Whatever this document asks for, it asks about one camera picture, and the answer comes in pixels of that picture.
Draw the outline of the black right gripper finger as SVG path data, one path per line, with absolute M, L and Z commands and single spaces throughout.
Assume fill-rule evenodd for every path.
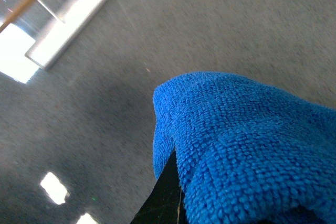
M 184 193 L 178 178 L 176 153 L 166 163 L 152 192 L 132 223 L 187 223 Z

